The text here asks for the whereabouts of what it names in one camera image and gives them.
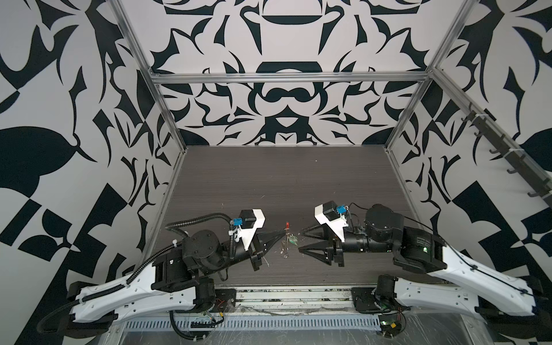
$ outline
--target black cable sleeve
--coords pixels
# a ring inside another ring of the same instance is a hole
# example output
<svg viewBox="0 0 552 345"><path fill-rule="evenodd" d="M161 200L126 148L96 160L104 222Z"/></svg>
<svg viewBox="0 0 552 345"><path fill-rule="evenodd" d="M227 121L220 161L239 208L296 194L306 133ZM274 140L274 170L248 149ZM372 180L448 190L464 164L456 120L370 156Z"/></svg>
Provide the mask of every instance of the black cable sleeve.
<svg viewBox="0 0 552 345"><path fill-rule="evenodd" d="M185 233L184 231L182 231L178 228L165 228L165 230L172 231L172 232L176 233L178 236L182 237L182 239L188 237L187 233Z"/></svg>
<svg viewBox="0 0 552 345"><path fill-rule="evenodd" d="M171 310L169 311L169 319L171 321L171 326L173 327L174 331L176 332L176 334L181 337L181 338L184 338L186 340L191 340L191 341L199 341L199 340L203 340L204 338L200 338L200 337L194 337L192 335L188 335L184 332L182 332L178 326L176 325L176 321L174 320L174 310Z"/></svg>
<svg viewBox="0 0 552 345"><path fill-rule="evenodd" d="M79 304L79 301L78 300L75 300L73 302L69 302L67 304L64 304L62 305L61 307L57 308L56 310L52 311L51 313L49 313L48 315L44 316L42 318L42 320L40 320L37 324L36 324L36 331L39 332L40 334L51 334L51 333L55 333L57 332L57 330L55 329L49 329L49 330L45 330L44 329L44 325L54 316L56 316L57 314L61 313L62 311L65 311L67 309L71 309L73 308L74 306L78 305Z"/></svg>
<svg viewBox="0 0 552 345"><path fill-rule="evenodd" d="M170 246L167 246L163 249L161 249L160 251L158 251L157 253L153 254L152 256L150 256L147 260L145 260L143 262L142 265L140 265L138 267L138 269L136 271L133 272L133 274L126 280L126 284L129 285L130 283L132 283L132 281L134 279L136 279L136 277L138 277L138 275L144 270L144 268L146 268L150 263L152 263L155 259L157 259L159 256L165 254L166 252L170 251L171 249L174 248L174 245L170 245Z"/></svg>
<svg viewBox="0 0 552 345"><path fill-rule="evenodd" d="M236 234L230 236L230 260L234 260L236 256Z"/></svg>
<svg viewBox="0 0 552 345"><path fill-rule="evenodd" d="M220 271L217 271L217 273L219 274L220 281L221 281L221 282L227 281L227 280L228 280L228 267L226 267L226 278L223 278L223 277L222 277L222 273L221 273L221 272L222 272L221 270L220 270Z"/></svg>
<svg viewBox="0 0 552 345"><path fill-rule="evenodd" d="M125 287L124 285L119 284L119 285L114 286L112 288L109 288L107 290L103 290L103 291L94 293L92 295L84 296L83 298L81 298L81 301L86 302L86 301L90 301L90 300L93 300L93 299L98 298L98 297L107 296L107 295L112 294L116 291L119 291L120 289L122 289L124 287Z"/></svg>
<svg viewBox="0 0 552 345"><path fill-rule="evenodd" d="M205 221L208 221L208 220L211 220L211 219L217 219L217 218L224 219L225 221L228 222L228 224L230 224L230 222L232 221L232 218L230 218L225 213L210 213L210 214L207 214L207 215L204 215L204 216L201 216L201 217L196 217L196 218L191 218L191 219L188 219L188 220L181 220L181 221L176 221L176 222L169 223L165 226L165 229L168 230L168 229L174 229L174 228L178 228L178 227L190 226L190 225L203 223Z"/></svg>
<svg viewBox="0 0 552 345"><path fill-rule="evenodd" d="M152 255L151 257L149 257L147 260L145 260L144 263L142 265L140 265L140 267L138 267L138 269L136 271L134 271L134 273L126 280L127 285L130 284L140 274L140 272L142 272L144 270L144 268L146 268L150 263L152 263L157 257L159 257L160 255L168 252L172 248L174 248L174 245L167 246L167 247L161 249L160 251L158 251L157 253L155 253L154 255ZM114 286L112 288L109 288L107 290L103 290L103 291L85 296L85 297L82 298L82 301L86 302L86 301L96 299L98 297L107 296L109 294L112 294L116 291L121 290L124 287L125 287L124 285L119 284L119 285ZM42 320L40 320L36 324L36 331L41 333L41 334L51 334L51 333L57 332L57 330L55 330L55 329L45 330L44 329L44 324L46 324L52 317L56 316L57 314L61 313L62 311L73 308L74 306L78 305L80 303L80 301L81 300L74 300L73 302L69 302L67 304L64 304L64 305L60 306L59 308L55 309L54 311L52 311L51 313L49 313L48 315L44 316L42 318Z"/></svg>
<svg viewBox="0 0 552 345"><path fill-rule="evenodd" d="M220 325L221 323L224 322L224 316L221 316L222 318L216 322L212 322L212 323L201 323L201 322L191 322L192 325L202 325L203 327L207 328L207 327L215 327L216 325Z"/></svg>
<svg viewBox="0 0 552 345"><path fill-rule="evenodd" d="M350 204L349 204L349 207L351 207L351 205L355 205L356 207L358 207L358 208L360 208L360 209L363 209L363 210L368 210L367 208L361 207L361 206L359 206L359 205L357 205L357 204L355 204L355 203L350 203ZM445 242L445 244L446 244L447 246L450 247L450 249L454 252L454 254L456 254L456 256L458 256L466 265L468 265L468 267L470 267L470 269L476 270L476 271L478 271L478 272L480 272L480 273L483 273L484 275L486 275L486 276L488 276L488 277L491 277L492 279L498 280L499 282L508 285L510 288L512 288L512 289L514 289L514 290L516 290L516 291L519 291L521 294L529 295L529 296L531 296L531 297L533 297L533 298L538 298L538 297L539 297L539 296L535 296L535 295L533 295L533 294L530 294L529 291L527 291L527 290L525 290L525 289L516 288L516 287L513 286L512 284L510 284L510 283L508 283L508 282L505 282L504 280L502 280L502 279L500 279L500 278L497 278L497 277L495 277L494 275L490 275L490 274L488 274L488 273L486 273L486 272L484 272L484 271L478 269L478 268L477 268L477 265L468 263L468 262L467 262L467 261L456 251L456 249L454 249L453 246L451 246L450 243L447 242L447 240L445 240L441 235L437 234L437 233L435 232L435 230L433 230L431 227L425 225L425 224L422 223L422 222L417 221L416 219L412 219L412 218L407 217L407 216L403 216L403 217L406 218L406 219L410 219L411 221L416 222L416 223L418 223L418 224L420 224L420 225L423 225L423 226L425 226L426 228L428 228L428 229L430 229L431 231L433 231L433 234L436 235L436 236L439 236L439 237L443 240L443 242Z"/></svg>

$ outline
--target blue connector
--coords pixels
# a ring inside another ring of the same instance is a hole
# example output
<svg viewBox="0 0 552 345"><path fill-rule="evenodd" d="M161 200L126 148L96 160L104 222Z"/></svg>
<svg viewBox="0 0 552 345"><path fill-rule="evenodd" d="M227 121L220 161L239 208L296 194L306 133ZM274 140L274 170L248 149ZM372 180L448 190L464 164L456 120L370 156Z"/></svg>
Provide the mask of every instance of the blue connector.
<svg viewBox="0 0 552 345"><path fill-rule="evenodd" d="M339 214L344 214L345 212L347 212L347 208L345 208L345 205L341 205L336 208L336 211Z"/></svg>

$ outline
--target aluminum frame rail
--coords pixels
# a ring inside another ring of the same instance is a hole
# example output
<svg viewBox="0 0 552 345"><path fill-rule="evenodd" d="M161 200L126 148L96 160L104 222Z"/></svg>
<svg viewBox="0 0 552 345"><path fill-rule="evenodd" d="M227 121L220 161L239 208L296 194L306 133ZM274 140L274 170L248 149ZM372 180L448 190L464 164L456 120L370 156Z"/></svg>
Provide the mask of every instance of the aluminum frame rail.
<svg viewBox="0 0 552 345"><path fill-rule="evenodd" d="M365 81L422 81L425 71L406 72L297 72L297 73L212 73L159 74L153 73L154 84L194 83L283 83L283 82L365 82Z"/></svg>
<svg viewBox="0 0 552 345"><path fill-rule="evenodd" d="M169 110L167 103L165 102L165 98L159 91L159 86L155 85L153 80L151 79L150 65L147 63L144 51L142 50L142 47L140 46L140 43L136 38L132 26L130 25L130 20L126 14L123 4L121 4L120 0L108 0L107 2L111 7L113 16L115 16L115 19L117 20L119 30L121 30L124 39L129 45L130 52L132 53L134 60L136 60L136 64L138 65L138 68L140 69L140 72L144 77L147 88L153 96L155 103L157 103L157 105L159 106L161 116L163 116L163 120L165 120L165 123L169 128L169 132L174 138L178 148L180 149L180 152L184 152L186 149L186 144L184 143L184 140L182 140L180 131L178 130L178 127L174 122L174 117Z"/></svg>
<svg viewBox="0 0 552 345"><path fill-rule="evenodd" d="M534 192L528 192L531 198L541 197L552 208L552 181L550 175L533 160L524 149L512 139L489 115L460 89L450 77L438 68L433 68L429 76L451 100L466 114L464 121L470 121L479 130L476 136L485 137L494 150L499 153L513 169L510 174L518 173L531 186Z"/></svg>
<svg viewBox="0 0 552 345"><path fill-rule="evenodd" d="M464 3L462 3L462 5L460 6L460 9L458 10L456 17L454 18L452 25L450 26L447 33L445 34L443 41L439 45L437 52L433 56L429 65L427 66L426 72L428 74L432 69L439 66L441 62L443 62L443 60L446 58L446 56L448 55L448 52L450 51L450 48L452 47L452 45L454 44L454 42L462 32L462 30L464 29L472 10L475 8L475 6L478 3L479 3L479 0L464 0ZM392 149L393 145L401 137L401 134L406 127L406 124L410 121L410 118L412 117L412 114L414 113L416 106L422 100L423 96L426 94L426 91L429 88L431 81L432 80L429 77L425 79L420 85L418 85L418 88L412 94L412 97L410 98L410 101L406 105L405 110L402 111L401 117L399 118L397 125L395 126L395 128L393 128L391 135L389 136L387 142L385 143L385 147L387 147L388 150Z"/></svg>

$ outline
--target wire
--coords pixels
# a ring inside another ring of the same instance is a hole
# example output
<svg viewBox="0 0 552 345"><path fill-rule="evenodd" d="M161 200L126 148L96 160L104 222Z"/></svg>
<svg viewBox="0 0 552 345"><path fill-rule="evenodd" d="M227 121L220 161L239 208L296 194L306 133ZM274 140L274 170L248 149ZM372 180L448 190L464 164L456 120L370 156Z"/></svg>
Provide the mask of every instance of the wire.
<svg viewBox="0 0 552 345"><path fill-rule="evenodd" d="M215 327L216 325L219 325L219 324L224 322L224 315L222 313L220 313L220 317L221 317L221 319L216 321L216 322L201 323L201 322L197 322L197 321L192 321L192 322L190 322L190 325L200 325L200 326L204 326L204 327Z"/></svg>
<svg viewBox="0 0 552 345"><path fill-rule="evenodd" d="M430 229L430 230L432 231L432 233L435 233L435 230L433 230L431 227L425 225L424 223L419 222L419 221L417 221L416 219L413 219L413 218L410 218L410 217L407 217L407 216L403 216L403 217L406 218L406 219L410 219L411 221L416 222L416 223L418 223L418 224L420 224L420 225L423 225L423 226L425 226L426 228Z"/></svg>
<svg viewBox="0 0 552 345"><path fill-rule="evenodd" d="M351 207L351 205L355 205L356 207L358 207L358 208L360 208L360 209L363 209L363 210L366 210L366 211L369 210L369 209L364 208L364 207L361 207L361 206L359 206L359 205L357 205L357 204L355 204L355 203L350 203L350 204L349 204L349 207Z"/></svg>
<svg viewBox="0 0 552 345"><path fill-rule="evenodd" d="M126 280L126 284L129 285L139 274L140 272L142 272L146 266L148 266L151 262L153 262L157 257L159 257L161 254L163 253L166 253L168 252L169 250L171 250L172 248L174 248L174 245L170 245L170 246L167 246L163 249L161 249L160 251L158 251L157 253L155 253L154 255L152 255L151 257L149 257L147 260L144 261L144 263L142 265L140 265L138 267L138 269L136 271L134 271L134 273ZM57 330L54 330L54 329L44 329L44 325L51 319L53 318L54 316L56 316L57 314L60 314L61 312L67 310L67 309L71 309L73 308L74 306L80 304L81 302L86 302L86 301L90 301L90 300L93 300L93 299L96 299L96 298L99 298L99 297L102 297L102 296L107 296L109 294L112 294L116 291L119 291L121 290L122 288L124 288L125 286L123 284L119 284L117 286L114 286L112 288L109 288L107 290L103 290L103 291L100 291L100 292L97 292L97 293L94 293L94 294L91 294L91 295L87 295L87 296L84 296L81 300L74 300L73 302L69 302L69 303L66 303L64 305L62 305L61 307L57 308L56 310L52 311L51 313L49 313L48 315L44 316L37 324L36 324L36 331L41 333L41 334L51 334L51 333L55 333L57 332Z"/></svg>
<svg viewBox="0 0 552 345"><path fill-rule="evenodd" d="M189 237L187 233L185 233L184 231L180 230L179 228L166 228L165 230L172 231L172 232L176 233L178 236L180 236L180 237L182 237L182 238L187 238L187 237Z"/></svg>
<svg viewBox="0 0 552 345"><path fill-rule="evenodd" d="M174 331L180 338L184 338L186 340L192 340L192 341L199 341L207 338L208 333L203 333L202 337L199 338L198 336L192 336L191 334L184 333L180 328L178 328L176 321L174 320L174 310L169 311L169 319L171 321L171 326L173 327Z"/></svg>
<svg viewBox="0 0 552 345"><path fill-rule="evenodd" d="M352 216L355 216L357 218L357 227L359 227L360 226L360 218L356 214L351 213L351 212L349 212L349 215L351 216L351 221L353 219Z"/></svg>
<svg viewBox="0 0 552 345"><path fill-rule="evenodd" d="M401 331L399 332L399 333L403 333L406 329L406 316L402 313L400 308L399 308L399 315L402 315L402 318L405 320L405 324L402 326Z"/></svg>
<svg viewBox="0 0 552 345"><path fill-rule="evenodd" d="M355 205L356 207L358 207L358 208L360 208L360 209L363 209L363 210L368 210L367 208L361 207L361 206L359 206L359 205L357 205L357 204L355 204L355 203L350 203L350 204L349 204L349 207L351 207L351 205ZM475 265L475 264L470 264L469 262L467 262L467 261L460 255L460 253L458 253L458 252L456 251L456 249L454 249L454 248L450 245L450 243L447 242L447 240L445 240L441 235L436 234L435 231L434 231L431 227L429 227L429 226L425 225L424 223L419 222L419 221L417 221L417 220L415 220L415 219L412 219L412 218L410 218L410 217L407 217L407 216L403 216L403 217L406 218L406 219L410 219L411 221L414 221L414 222L416 222L416 223L418 223L418 224L420 224L420 225L425 226L426 228L430 229L436 236L439 236L439 237L443 240L443 242L445 242L445 244L446 244L447 246L449 246L449 248L454 252L454 254L456 254L456 256L458 256L466 265L468 265L468 267L470 267L471 270L476 270L476 271L478 271L478 272L480 272L480 273L483 273L484 275L486 275L486 276L488 276L488 277L491 277L491 278L493 278L493 279L496 279L496 280L498 280L499 282L508 285L510 288L519 291L522 295L529 295L529 296L531 296L531 297L537 297L537 298L539 297L539 296L535 296L535 295L530 294L530 293L529 293L527 290L525 290L525 289L517 288L517 287L513 286L512 284L507 283L507 282L505 282L504 280L495 277L494 275L488 274L487 272L483 272L482 270L480 270L480 269L477 268L477 265Z"/></svg>
<svg viewBox="0 0 552 345"><path fill-rule="evenodd" d="M222 273L220 273L221 271L218 270L216 272L219 274L219 278L220 278L221 282L225 282L225 281L228 280L228 267L226 267L226 278L222 277Z"/></svg>

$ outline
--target hook rack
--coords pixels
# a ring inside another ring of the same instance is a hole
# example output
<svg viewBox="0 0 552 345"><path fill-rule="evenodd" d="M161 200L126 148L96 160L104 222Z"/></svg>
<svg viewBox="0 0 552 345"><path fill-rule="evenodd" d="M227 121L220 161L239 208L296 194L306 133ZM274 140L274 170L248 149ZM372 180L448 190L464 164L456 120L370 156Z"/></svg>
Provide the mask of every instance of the hook rack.
<svg viewBox="0 0 552 345"><path fill-rule="evenodd" d="M533 192L527 193L531 198L541 197L552 208L552 182L550 176L541 168L510 136L486 114L476 114L474 110L463 121L470 121L479 130L475 136L484 136L494 146L490 153L500 153L512 169L509 174L519 174Z"/></svg>

